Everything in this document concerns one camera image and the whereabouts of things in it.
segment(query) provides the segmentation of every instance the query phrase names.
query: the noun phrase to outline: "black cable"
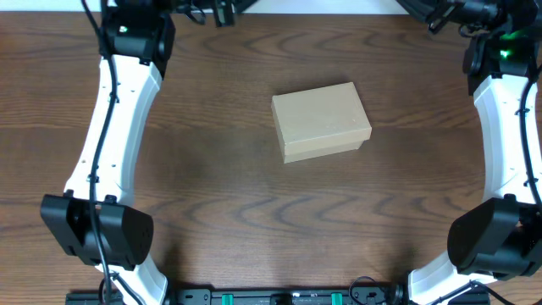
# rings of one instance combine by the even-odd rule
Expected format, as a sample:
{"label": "black cable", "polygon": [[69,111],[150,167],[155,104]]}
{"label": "black cable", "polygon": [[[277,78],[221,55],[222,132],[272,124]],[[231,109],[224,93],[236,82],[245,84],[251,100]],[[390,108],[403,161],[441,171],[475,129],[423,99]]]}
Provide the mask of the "black cable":
{"label": "black cable", "polygon": [[525,161],[525,169],[527,170],[527,182],[533,194],[534,202],[539,206],[540,212],[542,213],[542,200],[540,199],[540,194],[536,188],[536,179],[534,178],[533,172],[533,163],[531,162],[531,154],[528,147],[528,138],[527,138],[527,113],[530,109],[527,109],[527,97],[528,93],[531,91],[531,88],[538,81],[540,76],[540,71],[542,71],[542,65],[540,65],[535,74],[529,77],[525,89],[523,89],[522,98],[519,103],[519,110],[517,114],[519,115],[519,130],[521,133],[522,139],[522,149],[523,149],[523,159]]}
{"label": "black cable", "polygon": [[465,292],[465,291],[467,291],[469,289],[474,289],[474,288],[481,288],[482,290],[489,293],[491,296],[495,297],[498,301],[502,302],[505,305],[514,305],[514,303],[506,300],[504,297],[501,297],[500,294],[498,294],[497,292],[495,292],[494,290],[492,290],[488,286],[486,286],[486,285],[484,285],[484,284],[482,284],[482,283],[480,283],[480,282],[478,282],[476,280],[469,281],[468,284],[459,287],[458,289],[454,290],[453,292],[448,293],[447,295],[445,295],[443,297],[439,297],[436,301],[430,303],[429,305],[440,304],[440,303],[442,303],[442,302],[444,302],[444,301],[446,301],[448,299],[459,296],[460,294],[462,294],[463,292]]}
{"label": "black cable", "polygon": [[111,93],[109,95],[110,97],[109,107],[106,113],[105,120],[103,122],[102,132],[100,133],[100,137],[98,139],[96,151],[94,153],[94,158],[92,160],[91,175],[90,175],[90,191],[89,191],[89,208],[90,208],[90,215],[91,215],[90,217],[91,227],[92,227],[92,232],[94,233],[94,238],[96,239],[98,251],[100,252],[100,259],[102,260],[103,279],[105,281],[105,289],[106,289],[105,303],[109,304],[111,300],[111,279],[109,276],[108,260],[107,260],[107,256],[103,247],[102,236],[100,234],[99,219],[96,212],[96,204],[97,204],[96,182],[97,182],[98,161],[100,160],[103,143],[105,142],[105,137],[108,133],[109,123],[111,122],[111,117],[113,115],[113,108],[114,108],[115,103],[117,102],[117,74],[115,72],[113,56],[111,52],[109,51],[107,40],[105,39],[103,31],[101,31],[98,28],[97,23],[94,20],[94,17],[92,17],[91,10],[86,5],[86,0],[81,0],[81,4],[83,5],[83,8],[85,9],[86,17],[91,22],[92,29],[96,33],[98,44],[100,45],[100,49],[103,53],[103,57],[108,61],[109,72],[111,74]]}
{"label": "black cable", "polygon": [[118,273],[114,273],[112,278],[113,280],[118,281],[118,283],[126,290],[128,295],[132,297],[138,305],[144,305],[140,297],[128,286],[128,284],[126,284]]}
{"label": "black cable", "polygon": [[354,301],[357,305],[367,305],[366,303],[359,302],[357,300],[357,298],[355,298],[352,295],[352,290],[354,289],[354,285],[360,280],[370,280],[370,281],[372,281],[374,284],[376,284],[376,286],[380,289],[380,291],[382,291],[382,293],[384,293],[384,300],[382,300],[380,302],[376,302],[375,303],[376,305],[384,304],[386,302],[386,299],[385,299],[386,291],[384,289],[382,289],[382,287],[379,285],[379,283],[370,276],[360,276],[350,284],[350,287],[348,288],[348,296],[350,297],[350,299],[352,301]]}
{"label": "black cable", "polygon": [[497,292],[495,292],[493,289],[489,288],[488,286],[478,282],[478,281],[472,281],[472,283],[474,285],[476,285],[477,287],[479,288],[482,288],[482,290],[485,290],[486,292],[488,292],[491,296],[495,297],[497,300],[499,300],[499,302],[505,304],[505,305],[514,305],[513,302],[510,302],[508,300],[506,300],[504,297],[501,297],[500,294],[498,294]]}

